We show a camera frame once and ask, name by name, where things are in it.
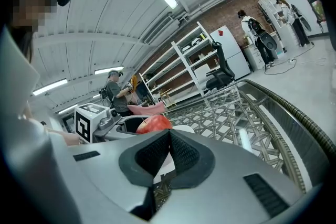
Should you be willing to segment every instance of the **white refrigerator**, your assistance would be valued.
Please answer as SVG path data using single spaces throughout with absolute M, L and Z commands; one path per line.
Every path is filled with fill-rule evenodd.
M 222 44 L 225 59 L 235 74 L 235 80 L 250 74 L 250 69 L 248 68 L 244 55 L 237 41 L 226 26 L 222 26 L 210 35 L 214 41 Z

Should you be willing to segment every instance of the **pink cloth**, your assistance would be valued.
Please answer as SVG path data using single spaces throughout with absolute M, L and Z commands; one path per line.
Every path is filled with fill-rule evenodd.
M 166 111 L 163 102 L 159 102 L 156 105 L 150 106 L 137 106 L 129 104 L 127 106 L 134 115 L 155 115 L 161 114 Z

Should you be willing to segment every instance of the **black mesh chair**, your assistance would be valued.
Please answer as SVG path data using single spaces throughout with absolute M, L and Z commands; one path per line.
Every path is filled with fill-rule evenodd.
M 212 70 L 206 74 L 206 76 L 213 75 L 214 78 L 210 79 L 206 83 L 206 87 L 210 90 L 217 88 L 220 89 L 224 86 L 227 86 L 235 79 L 235 74 L 230 69 L 227 61 L 225 60 L 225 56 L 222 50 L 222 44 L 219 42 L 214 42 L 212 47 L 217 50 L 217 55 L 219 58 L 219 69 Z

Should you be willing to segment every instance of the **gray t-shirt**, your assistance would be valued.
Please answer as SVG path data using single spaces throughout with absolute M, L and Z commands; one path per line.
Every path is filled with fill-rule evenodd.
M 121 91 L 118 84 L 114 81 L 109 81 L 106 85 L 106 91 L 109 96 L 109 99 L 112 101 L 113 107 L 117 112 L 126 112 L 129 111 L 127 107 L 127 99 L 125 96 L 117 98 L 117 94 Z

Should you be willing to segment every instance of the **white corrugated ceiling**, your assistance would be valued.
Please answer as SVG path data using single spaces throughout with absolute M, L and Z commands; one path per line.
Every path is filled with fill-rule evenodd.
M 97 69 L 124 65 L 122 83 L 155 51 L 156 47 L 144 45 L 142 40 L 155 22 L 169 12 L 173 17 L 192 12 L 206 1 L 178 0 L 174 10 L 164 0 L 71 0 L 65 7 L 58 6 L 57 13 L 46 19 L 35 33 L 36 41 L 48 37 L 52 42 L 36 42 L 33 65 L 40 74 L 37 88 L 64 78 L 69 83 L 46 95 L 31 97 L 32 109 L 48 106 L 59 111 L 87 101 L 106 82 L 105 75 L 94 75 Z M 67 39 L 70 34 L 83 33 L 118 35 L 120 39 Z M 59 34 L 65 34 L 66 42 L 58 42 Z

